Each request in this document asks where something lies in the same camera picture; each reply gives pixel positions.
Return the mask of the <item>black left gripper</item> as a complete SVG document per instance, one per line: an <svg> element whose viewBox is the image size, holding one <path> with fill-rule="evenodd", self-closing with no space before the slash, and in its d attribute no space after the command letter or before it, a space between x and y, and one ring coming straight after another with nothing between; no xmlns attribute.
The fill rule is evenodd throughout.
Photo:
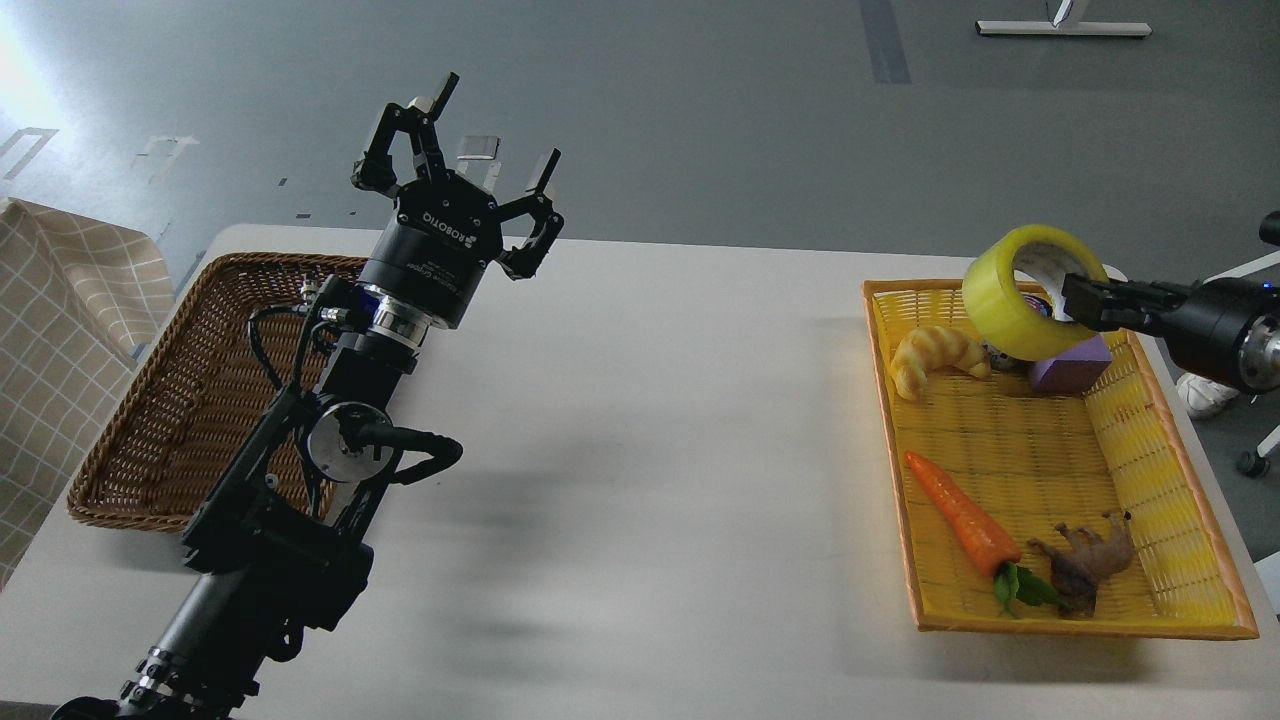
<svg viewBox="0 0 1280 720"><path fill-rule="evenodd" d="M436 123L458 83L460 76L451 72L426 105L388 102L351 172L355 188L398 197L357 282L448 329L462 322L489 263L497 260L512 281L531 279L564 227L547 192L559 149L547 154L525 196L498 206L489 192L448 169ZM410 140L412 152L415 181L407 184L399 182L392 156L398 135ZM518 217L532 219L529 237L500 251L500 224Z"/></svg>

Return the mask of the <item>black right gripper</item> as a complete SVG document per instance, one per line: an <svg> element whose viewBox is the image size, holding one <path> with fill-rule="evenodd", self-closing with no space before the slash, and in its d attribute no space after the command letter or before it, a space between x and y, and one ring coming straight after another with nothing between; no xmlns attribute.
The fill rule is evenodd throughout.
<svg viewBox="0 0 1280 720"><path fill-rule="evenodd" d="M1096 331L1158 333L1181 369L1243 393L1279 384L1279 293L1275 284L1220 278L1190 287L1068 274L1062 313Z"/></svg>

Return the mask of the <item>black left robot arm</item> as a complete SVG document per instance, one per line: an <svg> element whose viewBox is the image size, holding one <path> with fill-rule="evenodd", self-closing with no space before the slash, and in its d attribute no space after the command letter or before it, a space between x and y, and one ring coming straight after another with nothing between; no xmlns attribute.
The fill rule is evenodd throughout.
<svg viewBox="0 0 1280 720"><path fill-rule="evenodd" d="M180 534L197 582L116 698L69 700L55 719L229 719L266 661L294 659L306 630L334 629L365 591L364 538L388 488L461 460L458 441L398 427L390 400L485 270L534 277L564 220L547 193L558 149L508 202L447 164L436 124L458 81L385 105L355 163L352 186L393 202L358 277L251 314L274 395Z"/></svg>

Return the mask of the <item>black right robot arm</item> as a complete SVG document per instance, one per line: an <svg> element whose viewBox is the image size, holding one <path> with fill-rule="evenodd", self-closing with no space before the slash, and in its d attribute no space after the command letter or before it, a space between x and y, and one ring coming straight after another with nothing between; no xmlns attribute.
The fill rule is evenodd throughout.
<svg viewBox="0 0 1280 720"><path fill-rule="evenodd" d="M1185 406L1216 387L1228 398L1277 388L1277 284L1239 266L1193 284L1091 279L1062 282L1065 316L1089 331L1132 331L1162 340L1184 370Z"/></svg>

